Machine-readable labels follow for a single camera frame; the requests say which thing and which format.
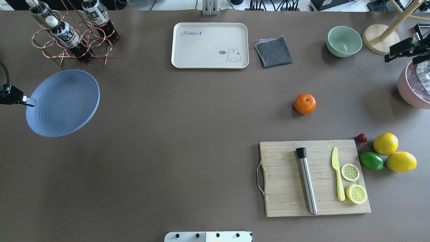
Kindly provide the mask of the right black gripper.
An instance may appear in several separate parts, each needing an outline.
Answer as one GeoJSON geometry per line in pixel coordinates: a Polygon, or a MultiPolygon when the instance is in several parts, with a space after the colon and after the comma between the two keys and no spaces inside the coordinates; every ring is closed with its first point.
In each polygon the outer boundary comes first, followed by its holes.
{"type": "Polygon", "coordinates": [[[414,65],[429,61],[430,34],[429,31],[421,32],[421,29],[429,29],[429,27],[429,24],[417,24],[414,26],[415,33],[412,37],[390,46],[389,53],[385,55],[385,62],[388,63],[396,58],[411,56],[414,56],[414,65]]]}

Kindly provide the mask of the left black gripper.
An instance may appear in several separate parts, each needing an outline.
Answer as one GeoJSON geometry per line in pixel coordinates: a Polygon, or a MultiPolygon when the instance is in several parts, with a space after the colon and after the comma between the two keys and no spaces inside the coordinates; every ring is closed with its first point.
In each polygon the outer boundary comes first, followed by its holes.
{"type": "Polygon", "coordinates": [[[13,85],[3,85],[1,88],[0,104],[23,104],[34,107],[36,99],[25,96],[20,89],[17,89],[13,85]]]}

